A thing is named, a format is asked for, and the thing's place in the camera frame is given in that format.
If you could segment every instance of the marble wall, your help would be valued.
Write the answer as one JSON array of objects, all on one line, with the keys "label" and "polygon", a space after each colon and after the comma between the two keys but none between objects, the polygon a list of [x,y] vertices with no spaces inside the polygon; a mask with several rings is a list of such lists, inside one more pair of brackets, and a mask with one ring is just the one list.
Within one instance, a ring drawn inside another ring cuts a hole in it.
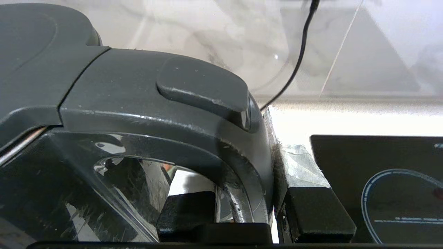
[{"label": "marble wall", "polygon": [[[45,2],[89,17],[115,48],[191,56],[242,77],[259,102],[286,83],[306,0],[3,0]],[[443,95],[440,0],[322,0],[298,75],[282,100]]]}]

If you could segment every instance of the black cord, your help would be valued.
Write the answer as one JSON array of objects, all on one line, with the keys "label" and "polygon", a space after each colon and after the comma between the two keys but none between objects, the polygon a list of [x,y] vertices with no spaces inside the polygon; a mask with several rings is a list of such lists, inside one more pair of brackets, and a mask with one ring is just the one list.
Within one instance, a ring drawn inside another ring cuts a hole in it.
[{"label": "black cord", "polygon": [[302,63],[304,50],[306,47],[306,40],[307,40],[307,30],[309,28],[309,24],[311,23],[312,17],[314,16],[315,11],[317,10],[319,6],[320,0],[312,0],[311,1],[311,8],[309,9],[309,15],[307,16],[305,25],[303,27],[303,35],[302,35],[302,46],[300,48],[300,55],[299,59],[297,60],[297,64],[295,65],[294,71],[292,72],[291,76],[289,77],[289,80],[286,82],[286,84],[283,86],[283,88],[278,92],[271,100],[269,100],[263,107],[260,108],[260,111],[263,111],[268,105],[272,104],[276,99],[278,99],[289,87],[289,85],[292,83],[292,80],[294,79],[295,75],[297,74],[300,64]]}]

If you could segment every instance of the black cable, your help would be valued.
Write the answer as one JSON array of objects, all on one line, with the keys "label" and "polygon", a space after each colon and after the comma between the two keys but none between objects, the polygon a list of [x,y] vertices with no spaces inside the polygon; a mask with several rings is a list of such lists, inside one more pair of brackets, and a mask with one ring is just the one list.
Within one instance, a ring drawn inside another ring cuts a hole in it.
[{"label": "black cable", "polygon": [[268,105],[272,104],[276,99],[278,99],[289,87],[289,85],[292,83],[292,80],[294,79],[295,75],[297,74],[300,64],[302,63],[304,50],[306,47],[306,40],[307,40],[307,30],[309,28],[309,24],[311,23],[312,17],[314,16],[315,11],[319,7],[320,0],[312,0],[311,1],[311,8],[309,9],[309,15],[307,16],[305,25],[303,27],[303,34],[302,34],[302,46],[300,48],[300,55],[299,59],[297,60],[297,64],[295,65],[294,71],[292,72],[291,76],[289,77],[289,80],[286,82],[286,84],[283,86],[283,88],[278,92],[271,100],[269,100],[263,107],[260,108],[260,111],[263,111]]}]

